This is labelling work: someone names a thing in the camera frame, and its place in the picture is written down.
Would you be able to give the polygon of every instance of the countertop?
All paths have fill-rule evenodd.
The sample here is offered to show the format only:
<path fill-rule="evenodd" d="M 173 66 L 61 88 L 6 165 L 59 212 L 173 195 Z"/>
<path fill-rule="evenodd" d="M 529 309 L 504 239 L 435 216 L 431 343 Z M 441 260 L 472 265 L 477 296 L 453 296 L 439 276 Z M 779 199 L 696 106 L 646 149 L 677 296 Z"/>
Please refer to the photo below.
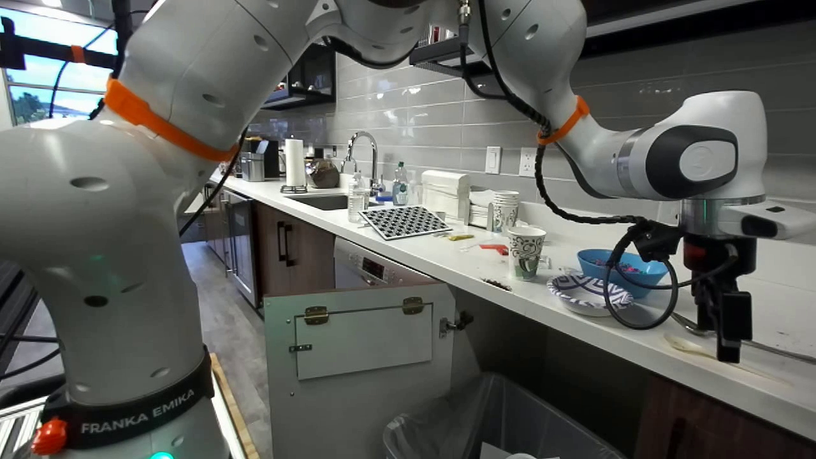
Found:
<path fill-rule="evenodd" d="M 532 204 L 523 207 L 532 213 L 529 221 L 550 232 L 546 255 L 551 255 L 557 270 L 546 270 L 535 279 L 519 279 L 504 255 L 481 249 L 486 242 L 505 242 L 504 235 L 469 228 L 474 236 L 462 242 L 446 236 L 386 242 L 370 226 L 352 225 L 347 208 L 321 212 L 284 195 L 280 181 L 228 177 L 228 188 L 816 440 L 815 362 L 742 343 L 742 362 L 725 364 L 713 357 L 714 338 L 696 338 L 674 321 L 653 330 L 630 330 L 612 318 L 576 315 L 553 296 L 550 279 L 576 267 L 574 251 L 586 244 L 616 242 L 620 226 L 574 226 L 534 212 Z M 495 287 L 486 277 L 500 279 L 511 291 Z"/>

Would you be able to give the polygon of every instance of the kitchen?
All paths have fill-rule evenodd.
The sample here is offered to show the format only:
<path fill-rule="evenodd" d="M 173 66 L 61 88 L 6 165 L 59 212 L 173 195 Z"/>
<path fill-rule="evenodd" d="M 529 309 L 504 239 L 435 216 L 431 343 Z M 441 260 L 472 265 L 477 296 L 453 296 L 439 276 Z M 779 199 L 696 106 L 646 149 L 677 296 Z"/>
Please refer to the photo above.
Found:
<path fill-rule="evenodd" d="M 815 207 L 815 156 L 810 153 L 807 135 L 815 123 L 815 88 L 810 88 L 810 75 L 815 72 L 815 52 L 810 46 L 810 36 L 815 32 L 815 19 L 799 19 L 785 26 L 755 26 L 748 31 L 719 32 L 710 38 L 687 36 L 680 42 L 663 46 L 635 46 L 629 51 L 611 51 L 599 56 L 585 58 L 574 72 L 576 92 L 585 95 L 593 103 L 593 112 L 611 126 L 629 130 L 640 126 L 653 119 L 666 117 L 680 106 L 682 100 L 696 92 L 710 88 L 757 88 L 769 103 L 771 119 L 771 168 L 765 171 L 769 194 L 775 200 L 796 204 L 805 208 Z M 347 139 L 358 132 L 368 130 L 379 139 L 380 149 L 380 176 L 394 176 L 399 161 L 407 161 L 409 171 L 455 171 L 467 172 L 469 183 L 477 188 L 500 188 L 500 190 L 520 190 L 523 200 L 541 200 L 534 185 L 534 177 L 520 176 L 520 156 L 523 147 L 534 147 L 535 124 L 519 115 L 505 102 L 487 102 L 474 96 L 467 83 L 455 75 L 425 72 L 409 64 L 400 64 L 390 72 L 366 69 L 344 56 L 338 56 L 338 95 L 335 103 L 311 103 L 295 109 L 265 109 L 251 124 L 251 132 L 279 137 L 280 144 L 289 135 L 303 137 L 311 144 L 338 144 L 338 156 L 344 156 Z M 370 144 L 361 139 L 354 149 L 354 161 L 361 171 L 370 171 Z M 486 172 L 486 147 L 500 144 L 500 172 Z M 663 221 L 677 221 L 677 204 L 655 204 L 655 200 L 599 200 L 581 190 L 574 181 L 571 168 L 560 156 L 546 156 L 546 181 L 553 199 L 571 208 L 589 208 L 604 213 L 637 212 Z M 589 431 L 599 432 L 608 443 L 626 454 L 635 454 L 635 439 L 640 426 L 640 407 L 648 395 L 648 385 L 653 372 L 669 379 L 680 379 L 699 392 L 725 399 L 727 404 L 738 404 L 742 409 L 755 413 L 751 404 L 739 404 L 738 399 L 723 395 L 723 389 L 706 388 L 706 381 L 685 379 L 680 374 L 669 374 L 669 362 L 644 362 L 637 351 L 646 351 L 646 343 L 653 337 L 663 338 L 663 333 L 637 333 L 637 330 L 617 330 L 612 321 L 603 321 L 595 327 L 571 327 L 574 321 L 565 318 L 567 314 L 553 314 L 557 300 L 551 300 L 546 286 L 511 286 L 511 292 L 486 282 L 469 270 L 469 265 L 459 265 L 453 260 L 441 260 L 445 249 L 462 249 L 464 244 L 474 244 L 469 239 L 449 242 L 445 236 L 435 236 L 435 242 L 425 244 L 421 239 L 404 242 L 382 242 L 379 235 L 363 226 L 347 225 L 347 212 L 321 212 L 310 204 L 297 204 L 280 195 L 280 183 L 251 183 L 241 177 L 231 177 L 228 188 L 249 195 L 251 200 L 261 200 L 261 221 L 265 219 L 274 228 L 274 236 L 261 242 L 261 246 L 251 249 L 259 256 L 261 251 L 274 251 L 279 260 L 279 221 L 263 208 L 277 208 L 289 213 L 292 225 L 301 225 L 303 228 L 321 228 L 315 236 L 307 236 L 303 246 L 324 246 L 315 249 L 316 256 L 298 256 L 315 263 L 315 267 L 335 265 L 338 239 L 352 239 L 358 244 L 368 244 L 374 251 L 386 255 L 389 260 L 399 260 L 407 267 L 427 272 L 437 279 L 455 286 L 458 291 L 467 291 L 469 297 L 483 297 L 487 306 L 474 306 L 474 324 L 467 333 L 486 337 L 505 337 L 497 341 L 483 343 L 481 350 L 483 367 L 507 374 L 515 381 L 535 389 L 538 395 L 550 395 L 546 399 L 560 404 L 571 418 L 580 418 Z M 541 204 L 525 204 L 525 216 L 535 219 Z M 586 236 L 589 244 L 599 244 L 599 235 L 567 226 L 565 221 L 538 219 L 550 235 L 571 232 L 580 239 Z M 604 246 L 612 246 L 617 239 L 616 228 L 604 239 Z M 775 329 L 764 329 L 769 324 L 785 324 L 785 330 L 793 338 L 780 338 L 783 350 L 792 343 L 793 350 L 805 350 L 805 353 L 815 353 L 815 341 L 810 337 L 807 324 L 801 321 L 810 306 L 811 286 L 792 272 L 810 272 L 811 256 L 807 256 L 810 244 L 764 244 L 760 251 L 760 276 L 755 282 L 755 333 L 769 337 Z M 557 265 L 567 263 L 576 267 L 576 260 L 567 260 L 553 255 Z M 785 304 L 788 311 L 765 309 L 764 304 Z M 622 341 L 611 341 L 604 329 L 612 329 L 611 337 L 626 333 Z M 519 350 L 546 350 L 546 364 L 535 358 L 535 351 L 520 353 Z M 739 370 L 719 367 L 727 376 L 739 379 Z M 783 427 L 807 436 L 810 418 L 793 421 L 792 416 Z"/>

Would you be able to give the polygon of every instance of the plate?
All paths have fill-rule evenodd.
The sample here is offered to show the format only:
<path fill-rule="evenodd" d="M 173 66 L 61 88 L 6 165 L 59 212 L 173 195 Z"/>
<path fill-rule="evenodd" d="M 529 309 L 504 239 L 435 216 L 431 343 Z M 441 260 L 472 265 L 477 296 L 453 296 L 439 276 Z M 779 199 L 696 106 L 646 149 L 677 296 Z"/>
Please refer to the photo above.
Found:
<path fill-rule="evenodd" d="M 553 291 L 562 304 L 580 315 L 611 315 L 604 300 L 604 279 L 593 276 L 560 276 L 553 277 Z M 611 282 L 611 304 L 626 306 L 630 304 L 630 292 L 616 282 Z"/>

